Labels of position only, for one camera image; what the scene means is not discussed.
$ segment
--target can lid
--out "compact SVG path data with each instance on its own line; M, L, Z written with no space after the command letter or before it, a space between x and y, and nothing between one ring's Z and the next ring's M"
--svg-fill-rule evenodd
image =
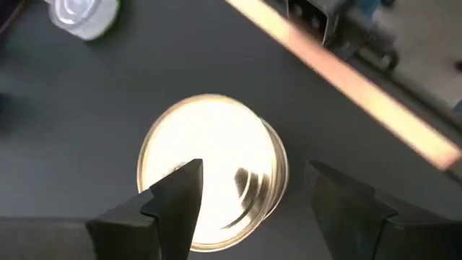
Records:
M191 250L233 246L273 206L276 153L271 137L258 116L229 97L180 101L160 116L144 141L139 191L194 158L204 161L204 191Z

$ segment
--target can rim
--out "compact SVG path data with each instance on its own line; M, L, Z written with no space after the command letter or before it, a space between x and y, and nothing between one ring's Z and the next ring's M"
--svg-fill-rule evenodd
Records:
M182 105L185 105L187 103L194 102L196 100L202 100L204 98L211 98L214 100L223 100L228 103L232 103L233 105L239 105L241 108L246 109L248 112L250 112L251 115L255 116L258 118L262 124L262 127L265 128L266 134L268 134L268 138L272 142L272 147L273 147L273 152L272 154L272 172L271 172L271 177L269 180L269 188L268 191L265 194L265 197L263 199L263 204L261 207L261 210L258 212L256 217L249 223L245 228L239 231L238 234L236 234L234 237L229 238L224 241L220 241L218 243L197 243L197 242L192 242L191 244L191 250L195 252L214 252L214 251L221 251L226 248L232 247L239 242L243 241L246 239L253 231L271 214L274 209L276 208L277 204L281 201L282 195L285 192L285 189L287 187L287 182L288 182L288 163L287 163L287 156L285 153L284 146L282 145L282 141L277 136L275 130L273 130L268 123L266 123L264 120L259 118L250 108L242 104L241 102L231 98L227 97L224 95L219 95L219 94L202 94L202 95L195 95L192 97L187 97L186 99L183 99L174 105L170 106L164 113L160 115L160 117L152 124L151 128L149 129L147 135L144 138L143 144L140 149L139 153L139 158L138 158L138 165L137 165L137 172L136 172L136 181L137 181L137 186L138 186L138 192L143 191L143 188L145 187L143 183L143 176L144 176L144 164L145 164L145 156L147 154L147 148L149 145L149 141L151 140L152 136L154 135L156 129L159 127L159 125L176 109L181 107ZM273 135L275 139L278 142L278 146L282 150L283 154L283 161L284 162L278 162L278 157L276 153L276 144L274 143ZM283 163L285 166L285 177L284 177L284 183L277 183L276 175L277 169L278 169L278 164ZM278 191L277 185L283 185L281 189L279 189L279 193L276 194Z

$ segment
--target dark background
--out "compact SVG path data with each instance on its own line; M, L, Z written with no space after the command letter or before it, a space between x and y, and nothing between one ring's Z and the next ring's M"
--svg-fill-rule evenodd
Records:
M155 119L183 98L213 92L278 131L291 179L251 237L191 259L329 259L305 190L308 158L462 218L457 185L223 1L125 1L115 27L91 43L55 27L47 4L35 1L7 36L0 215L95 217L133 196L139 149Z

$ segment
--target white lid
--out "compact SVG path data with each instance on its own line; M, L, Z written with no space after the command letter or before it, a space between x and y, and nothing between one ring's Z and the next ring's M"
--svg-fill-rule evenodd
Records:
M70 28L92 15L99 3L100 0L54 0L51 2L50 15L59 27Z

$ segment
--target machine part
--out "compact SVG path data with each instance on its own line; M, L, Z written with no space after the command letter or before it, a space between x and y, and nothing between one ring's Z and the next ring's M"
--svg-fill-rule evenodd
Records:
M372 65L391 72L399 58L393 48L394 37L372 21L379 2L287 0L287 16L341 59L359 54Z
M94 40L113 24L119 6L119 0L55 0L49 13L56 26L82 40Z
M0 256L187 260L202 185L202 160L195 159L93 220L0 218Z
M462 257L462 222L450 221L312 161L313 211L334 260Z
M268 4L261 0L226 1L437 169L447 170L462 158L457 144Z
M287 17L327 46L335 37L340 14L348 0L286 0Z
M249 236L281 200L289 178L284 146L238 101L190 97L149 130L139 156L139 191L195 157L204 160L204 195L191 250L229 248Z

